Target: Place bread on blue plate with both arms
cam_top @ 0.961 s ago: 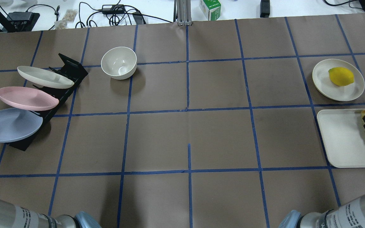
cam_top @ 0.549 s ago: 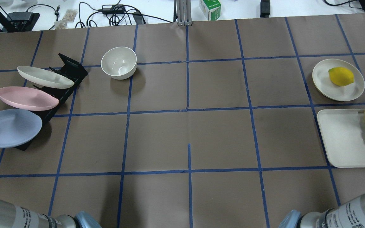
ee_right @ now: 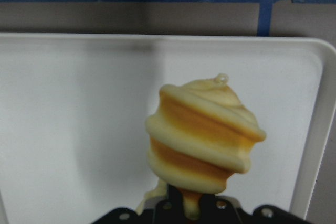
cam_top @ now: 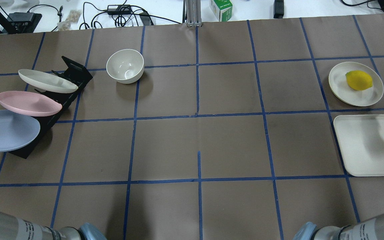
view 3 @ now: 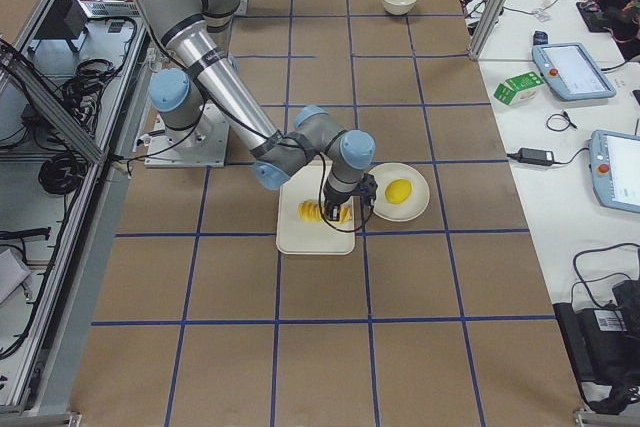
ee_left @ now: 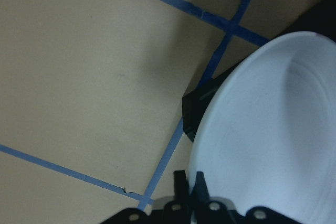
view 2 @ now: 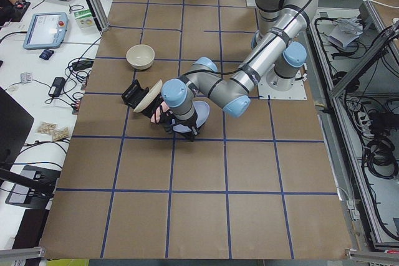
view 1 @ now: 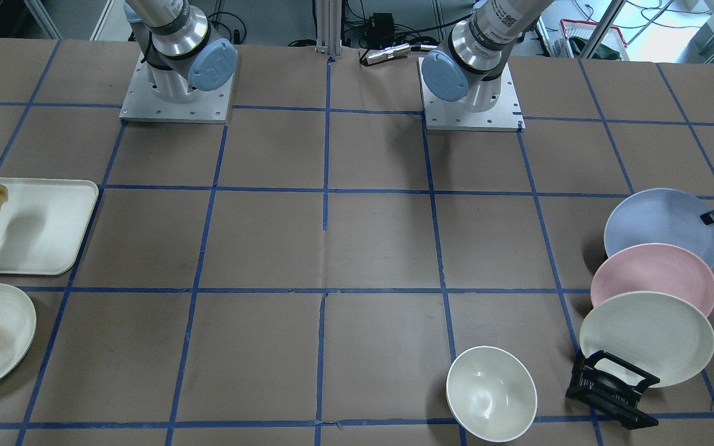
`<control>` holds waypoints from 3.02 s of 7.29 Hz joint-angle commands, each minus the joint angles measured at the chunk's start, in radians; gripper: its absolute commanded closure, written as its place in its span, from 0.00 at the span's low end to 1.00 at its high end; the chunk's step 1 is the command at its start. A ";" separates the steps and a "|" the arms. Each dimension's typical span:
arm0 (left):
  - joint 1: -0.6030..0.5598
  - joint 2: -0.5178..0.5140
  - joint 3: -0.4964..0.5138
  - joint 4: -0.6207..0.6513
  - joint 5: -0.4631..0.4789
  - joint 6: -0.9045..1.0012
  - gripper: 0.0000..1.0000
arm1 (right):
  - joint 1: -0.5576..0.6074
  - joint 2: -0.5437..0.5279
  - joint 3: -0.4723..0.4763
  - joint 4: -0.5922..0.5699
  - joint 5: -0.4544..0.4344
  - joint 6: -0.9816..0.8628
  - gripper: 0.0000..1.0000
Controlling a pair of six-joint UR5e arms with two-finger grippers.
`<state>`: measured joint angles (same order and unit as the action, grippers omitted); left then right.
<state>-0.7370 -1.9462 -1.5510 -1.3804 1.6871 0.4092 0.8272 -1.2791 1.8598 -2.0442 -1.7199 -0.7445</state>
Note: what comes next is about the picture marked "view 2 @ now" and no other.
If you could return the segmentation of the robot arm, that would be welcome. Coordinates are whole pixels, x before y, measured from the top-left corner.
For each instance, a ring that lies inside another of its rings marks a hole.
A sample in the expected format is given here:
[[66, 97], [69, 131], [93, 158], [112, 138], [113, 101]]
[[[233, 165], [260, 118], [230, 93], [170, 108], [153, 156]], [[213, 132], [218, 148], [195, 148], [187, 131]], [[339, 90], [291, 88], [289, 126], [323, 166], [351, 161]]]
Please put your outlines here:
[[163, 84], [161, 96], [169, 108], [164, 114], [166, 129], [171, 131], [182, 125], [188, 129], [188, 139], [195, 138], [199, 126], [193, 99], [199, 94], [223, 112], [233, 117], [241, 116], [251, 102], [249, 93], [290, 46], [293, 38], [309, 26], [318, 0], [255, 0], [255, 3], [260, 13], [271, 17], [272, 26], [259, 32], [260, 40], [228, 80], [220, 77], [211, 59], [201, 57], [188, 72]]

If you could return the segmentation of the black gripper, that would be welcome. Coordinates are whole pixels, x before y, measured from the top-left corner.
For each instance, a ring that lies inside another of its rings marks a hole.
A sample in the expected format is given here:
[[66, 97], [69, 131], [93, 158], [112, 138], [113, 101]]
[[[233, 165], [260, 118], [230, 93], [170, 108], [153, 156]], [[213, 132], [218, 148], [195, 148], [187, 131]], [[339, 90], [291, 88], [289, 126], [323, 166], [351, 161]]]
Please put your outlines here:
[[177, 117], [172, 115], [166, 121], [165, 131], [167, 133], [177, 132], [181, 135], [197, 135], [198, 128], [195, 126], [189, 126], [186, 121], [179, 120]]

